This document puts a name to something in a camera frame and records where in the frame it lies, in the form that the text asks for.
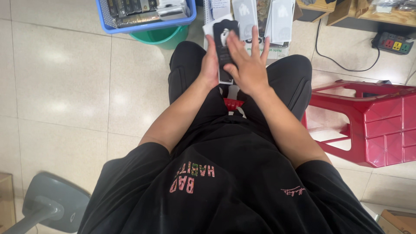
power cord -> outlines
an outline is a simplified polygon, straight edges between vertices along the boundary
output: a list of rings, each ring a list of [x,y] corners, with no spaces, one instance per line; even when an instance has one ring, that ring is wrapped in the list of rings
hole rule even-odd
[[[330,60],[332,60],[334,63],[336,63],[338,66],[340,66],[342,69],[344,69],[344,70],[347,70],[347,71],[350,71],[350,72],[365,72],[365,71],[368,71],[368,70],[370,70],[370,69],[372,69],[373,67],[374,67],[374,65],[377,63],[377,61],[379,60],[379,58],[380,58],[380,49],[378,48],[378,47],[376,47],[377,48],[377,50],[379,51],[379,55],[377,56],[377,59],[376,59],[376,61],[374,62],[374,64],[369,68],[369,69],[365,69],[365,70],[350,70],[350,69],[347,69],[347,68],[345,68],[345,67],[343,67],[343,66],[341,66],[339,63],[337,63],[335,60],[333,60],[332,58],[330,58],[330,57],[327,57],[327,56],[325,56],[325,55],[322,55],[322,54],[320,54],[319,52],[318,52],[318,35],[319,35],[319,28],[321,27],[321,20],[322,19],[320,19],[319,20],[319,24],[318,24],[318,31],[316,32],[316,41],[315,41],[315,50],[316,50],[316,53],[318,53],[319,55],[321,55],[322,57],[325,57],[325,58],[327,58],[327,59],[330,59]]]

green plastic bucket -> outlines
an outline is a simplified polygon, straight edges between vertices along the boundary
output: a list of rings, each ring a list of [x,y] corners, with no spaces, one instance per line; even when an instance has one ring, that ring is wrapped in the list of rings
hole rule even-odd
[[[130,33],[130,36],[141,43],[157,45],[165,50],[174,50],[180,42],[186,40],[188,36],[188,25],[134,32]]]

black t-shirt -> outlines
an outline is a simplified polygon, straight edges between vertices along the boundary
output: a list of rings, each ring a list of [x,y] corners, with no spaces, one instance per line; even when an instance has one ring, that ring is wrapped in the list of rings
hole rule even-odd
[[[332,165],[294,170],[241,117],[188,138],[107,162],[78,233],[383,233]]]

tiled floor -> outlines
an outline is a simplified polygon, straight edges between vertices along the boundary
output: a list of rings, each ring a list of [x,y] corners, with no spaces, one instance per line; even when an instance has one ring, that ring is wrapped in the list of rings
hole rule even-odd
[[[202,19],[199,11],[188,36],[198,44]],[[314,52],[318,23],[295,21],[293,27],[290,54],[312,61],[314,87],[339,79],[416,85],[416,50],[382,52],[373,69],[347,72]],[[102,165],[138,144],[169,105],[173,51],[106,35],[94,1],[0,0],[0,32],[0,172],[13,174],[20,220],[23,195],[38,172],[91,193]],[[349,69],[364,69],[377,55],[370,48],[374,35],[323,22],[318,49]],[[358,199],[416,209],[416,162],[372,169],[330,157]]]

pink signature logo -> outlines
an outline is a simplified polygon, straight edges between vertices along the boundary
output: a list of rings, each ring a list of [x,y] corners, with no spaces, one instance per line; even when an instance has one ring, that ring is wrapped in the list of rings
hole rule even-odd
[[[285,192],[285,194],[286,195],[292,195],[292,197],[293,197],[293,195],[295,194],[295,193],[298,193],[298,195],[302,195],[302,191],[303,190],[305,190],[304,188],[300,188],[300,189],[297,189],[297,188],[299,188],[300,186],[297,186],[296,188],[294,188],[294,189],[281,189],[281,190],[283,190],[284,192]]]

